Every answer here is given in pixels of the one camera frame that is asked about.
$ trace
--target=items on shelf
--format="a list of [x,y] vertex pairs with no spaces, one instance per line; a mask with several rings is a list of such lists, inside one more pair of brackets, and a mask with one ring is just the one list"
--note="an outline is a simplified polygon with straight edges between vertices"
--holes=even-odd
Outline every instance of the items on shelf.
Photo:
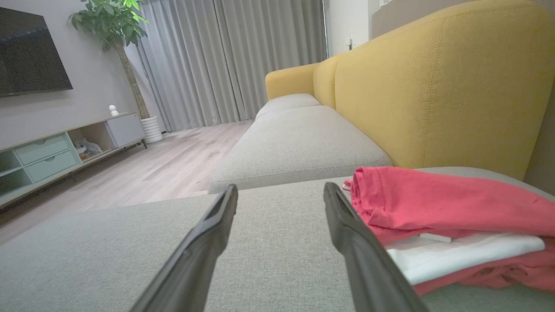
[[85,160],[96,154],[102,153],[102,149],[97,143],[89,142],[86,139],[73,142],[73,145],[75,145],[81,160]]
[[119,115],[118,109],[115,107],[115,105],[110,105],[108,109],[110,110],[110,114],[112,114],[112,116]]

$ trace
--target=light wood floor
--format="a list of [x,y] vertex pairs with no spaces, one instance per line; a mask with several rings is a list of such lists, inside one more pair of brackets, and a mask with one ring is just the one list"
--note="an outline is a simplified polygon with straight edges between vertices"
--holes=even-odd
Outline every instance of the light wood floor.
[[214,169],[251,120],[164,135],[0,210],[0,245],[62,213],[206,194]]

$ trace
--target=gray fabric upholstery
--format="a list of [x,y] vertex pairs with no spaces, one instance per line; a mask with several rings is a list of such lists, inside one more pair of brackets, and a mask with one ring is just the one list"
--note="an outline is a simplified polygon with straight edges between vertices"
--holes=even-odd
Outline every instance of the gray fabric upholstery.
[[551,200],[552,202],[555,202],[555,196],[549,193],[546,193],[538,188],[535,188],[529,184],[526,184],[523,181],[519,181],[515,178],[511,178],[506,175],[489,171],[489,170],[469,168],[469,167],[436,167],[436,168],[423,168],[423,169],[417,169],[417,170],[430,172],[430,173],[437,173],[437,174],[456,175],[458,177],[465,177],[465,178],[481,178],[481,179],[501,181],[508,184],[516,185],[523,189],[527,189],[530,192],[534,192],[542,197],[545,197]]
[[310,94],[300,93],[300,94],[289,94],[282,97],[269,100],[256,114],[258,119],[260,116],[280,112],[286,109],[309,107],[322,105]]
[[[479,169],[424,171],[523,185]],[[239,192],[206,311],[354,310],[344,259],[327,228],[325,182]],[[67,215],[25,232],[0,246],[0,310],[128,310],[213,199],[207,195]],[[450,285],[423,300],[437,312],[555,309],[553,294],[524,286]]]
[[351,175],[391,161],[371,139],[324,105],[257,119],[212,176],[209,193]]

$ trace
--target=small white figurine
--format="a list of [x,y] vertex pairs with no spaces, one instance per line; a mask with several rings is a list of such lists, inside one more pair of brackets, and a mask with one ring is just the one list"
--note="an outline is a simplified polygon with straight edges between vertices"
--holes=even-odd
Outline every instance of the small white figurine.
[[119,113],[118,113],[118,111],[116,110],[116,107],[115,107],[114,105],[110,105],[110,106],[108,107],[108,109],[110,109],[110,112],[111,112],[112,116],[117,116],[117,115],[119,115]]

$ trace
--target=wall-mounted tv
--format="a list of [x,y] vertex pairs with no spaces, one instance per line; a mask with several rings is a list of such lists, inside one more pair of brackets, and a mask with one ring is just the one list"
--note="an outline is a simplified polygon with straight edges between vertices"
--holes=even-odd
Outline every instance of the wall-mounted tv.
[[69,89],[44,18],[0,8],[0,97]]

